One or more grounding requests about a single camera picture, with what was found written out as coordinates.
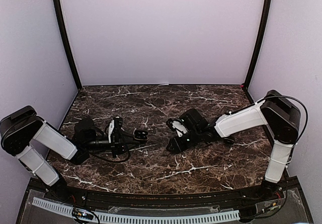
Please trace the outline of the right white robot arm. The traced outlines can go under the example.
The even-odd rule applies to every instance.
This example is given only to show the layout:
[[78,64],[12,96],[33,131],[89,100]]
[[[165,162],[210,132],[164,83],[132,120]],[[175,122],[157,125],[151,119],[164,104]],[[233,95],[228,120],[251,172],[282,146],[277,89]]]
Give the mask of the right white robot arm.
[[305,128],[300,127],[300,109],[293,104],[294,97],[270,90],[260,100],[240,110],[229,111],[208,122],[198,110],[191,108],[166,124],[177,135],[169,140],[167,151],[178,154],[200,142],[222,139],[233,143],[235,133],[265,125],[273,133],[273,150],[265,173],[265,183],[257,189],[257,197],[267,201],[276,193],[276,185],[290,163],[292,153]]

